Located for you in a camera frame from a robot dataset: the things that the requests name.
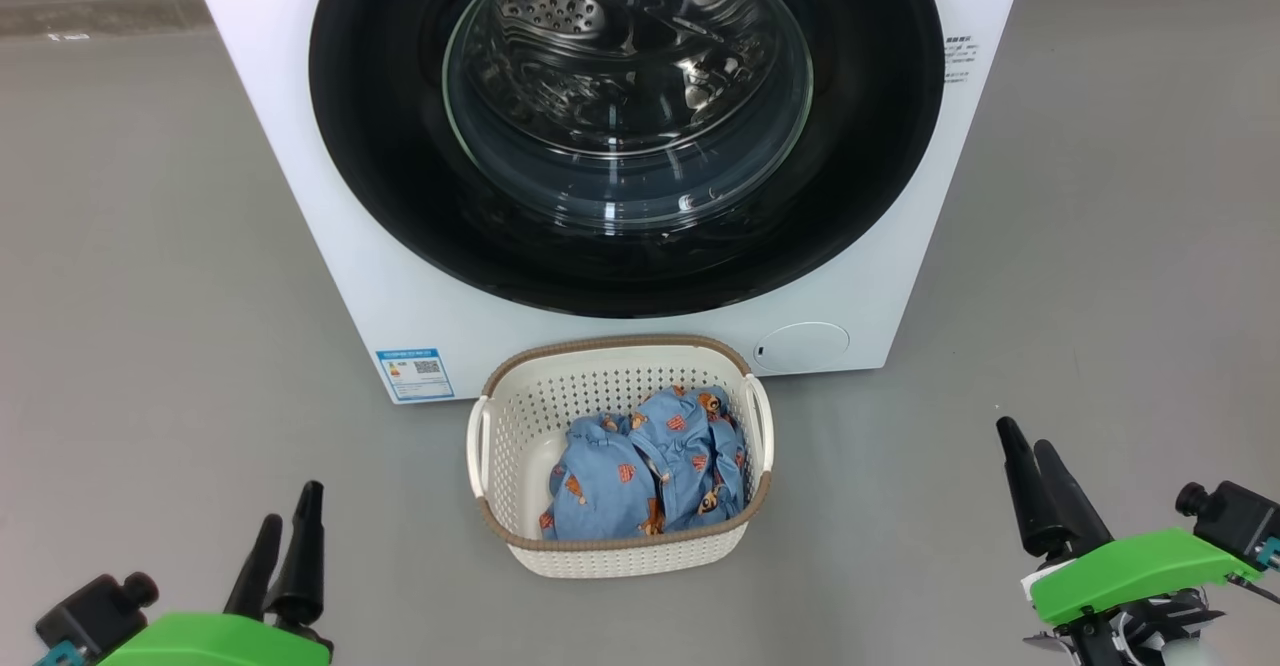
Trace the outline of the round white filter cover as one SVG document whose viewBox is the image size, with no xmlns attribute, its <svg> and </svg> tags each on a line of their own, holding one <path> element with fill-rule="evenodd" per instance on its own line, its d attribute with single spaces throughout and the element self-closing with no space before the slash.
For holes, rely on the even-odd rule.
<svg viewBox="0 0 1280 666">
<path fill-rule="evenodd" d="M 751 355 L 755 364 L 769 373 L 822 373 L 837 368 L 849 346 L 850 336 L 842 327 L 803 321 L 762 337 Z"/>
</svg>

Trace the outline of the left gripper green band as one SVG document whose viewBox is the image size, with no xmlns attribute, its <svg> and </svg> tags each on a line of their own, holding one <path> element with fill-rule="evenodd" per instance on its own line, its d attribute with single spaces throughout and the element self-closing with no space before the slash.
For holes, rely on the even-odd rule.
<svg viewBox="0 0 1280 666">
<path fill-rule="evenodd" d="M 279 514 L 264 517 L 224 613 L 165 613 L 99 666 L 332 666 L 332 653 L 323 643 L 276 629 L 311 628 L 323 616 L 323 498 L 320 482 L 303 485 L 273 585 L 283 534 Z M 275 616 L 276 628 L 255 621 L 264 620 L 265 611 Z"/>
</svg>

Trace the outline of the white front-load washing machine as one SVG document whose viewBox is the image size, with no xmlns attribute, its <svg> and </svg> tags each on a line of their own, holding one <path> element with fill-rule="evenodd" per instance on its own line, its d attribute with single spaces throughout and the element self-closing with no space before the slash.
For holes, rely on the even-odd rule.
<svg viewBox="0 0 1280 666">
<path fill-rule="evenodd" d="M 936 0 L 945 37 L 972 35 L 979 67 L 945 85 L 940 123 L 916 173 L 887 213 L 845 251 L 755 298 L 668 318 L 590 318 L 495 297 L 422 260 L 388 233 L 337 170 L 314 111 L 308 55 L 319 0 L 205 0 L 244 92 L 340 293 L 370 361 L 383 350 L 438 350 L 453 400 L 476 400 L 513 356 L 553 345 L 632 336 L 700 336 L 727 345 L 756 377 L 758 341 L 827 321 L 850 346 L 822 373 L 884 366 L 970 132 L 1014 0 Z"/>
</svg>

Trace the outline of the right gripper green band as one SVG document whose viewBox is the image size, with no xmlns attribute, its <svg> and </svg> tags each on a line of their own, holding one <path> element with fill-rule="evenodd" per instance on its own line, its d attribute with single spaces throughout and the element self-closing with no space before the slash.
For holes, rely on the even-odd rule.
<svg viewBox="0 0 1280 666">
<path fill-rule="evenodd" d="M 1110 616 L 1125 605 L 1210 583 L 1253 587 L 1265 574 L 1176 528 L 1114 540 L 1050 441 L 1032 448 L 1010 416 L 996 428 L 1021 548 L 1047 560 L 1059 558 L 1065 546 L 1068 553 L 1089 552 L 1021 580 L 1036 615 L 1068 642 L 1076 666 L 1126 666 L 1132 647 L 1120 646 L 1123 631 Z"/>
</svg>

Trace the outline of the black round glass washer door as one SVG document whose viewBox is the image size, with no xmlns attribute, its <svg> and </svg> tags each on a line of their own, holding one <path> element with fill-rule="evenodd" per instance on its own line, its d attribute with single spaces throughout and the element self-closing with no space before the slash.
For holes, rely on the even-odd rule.
<svg viewBox="0 0 1280 666">
<path fill-rule="evenodd" d="M 813 65 L 788 156 L 731 210 L 604 234 L 520 207 L 477 170 L 442 68 L 474 0 L 319 0 L 308 55 L 317 127 L 346 184 L 404 247 L 495 297 L 590 318 L 740 304 L 827 264 L 879 220 L 940 123 L 936 0 L 783 0 Z"/>
</svg>

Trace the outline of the cream perforated laundry basket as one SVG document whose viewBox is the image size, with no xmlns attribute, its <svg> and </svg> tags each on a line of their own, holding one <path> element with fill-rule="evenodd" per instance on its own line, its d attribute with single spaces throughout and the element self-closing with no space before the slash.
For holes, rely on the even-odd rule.
<svg viewBox="0 0 1280 666">
<path fill-rule="evenodd" d="M 564 433 L 581 416 L 631 412 L 672 387 L 719 386 L 745 432 L 748 506 L 710 528 L 618 540 L 547 540 L 539 517 Z M 466 460 L 474 498 L 492 532 L 544 578 L 639 578 L 730 555 L 771 493 L 774 424 L 762 382 L 727 345 L 700 336 L 632 336 L 567 342 L 508 359 L 468 416 Z"/>
</svg>

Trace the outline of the stainless steel washing machine drum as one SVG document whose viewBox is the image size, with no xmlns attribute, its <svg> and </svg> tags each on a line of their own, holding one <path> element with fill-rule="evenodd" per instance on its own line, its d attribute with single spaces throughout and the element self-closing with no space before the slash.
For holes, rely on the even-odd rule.
<svg viewBox="0 0 1280 666">
<path fill-rule="evenodd" d="M 609 236 L 746 199 L 799 142 L 814 81 L 783 0 L 474 0 L 442 77 L 490 183 Z"/>
</svg>

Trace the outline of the printed warning text label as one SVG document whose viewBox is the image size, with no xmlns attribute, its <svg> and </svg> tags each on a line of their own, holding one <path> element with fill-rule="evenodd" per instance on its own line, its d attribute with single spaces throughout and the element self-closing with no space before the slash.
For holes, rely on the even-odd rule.
<svg viewBox="0 0 1280 666">
<path fill-rule="evenodd" d="M 980 42 L 972 35 L 951 35 L 943 40 L 945 85 L 970 81 L 980 61 Z"/>
</svg>

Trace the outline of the blue bear-print garment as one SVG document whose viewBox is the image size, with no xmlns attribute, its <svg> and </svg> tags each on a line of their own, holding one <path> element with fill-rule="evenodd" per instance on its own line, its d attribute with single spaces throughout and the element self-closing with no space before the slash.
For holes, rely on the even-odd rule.
<svg viewBox="0 0 1280 666">
<path fill-rule="evenodd" d="M 666 532 L 666 511 L 650 464 L 623 414 L 575 419 L 550 470 L 550 505 L 539 517 L 547 540 L 618 540 Z"/>
<path fill-rule="evenodd" d="M 748 447 L 719 386 L 672 386 L 630 415 L 628 437 L 655 483 L 650 534 L 710 528 L 748 506 Z"/>
</svg>

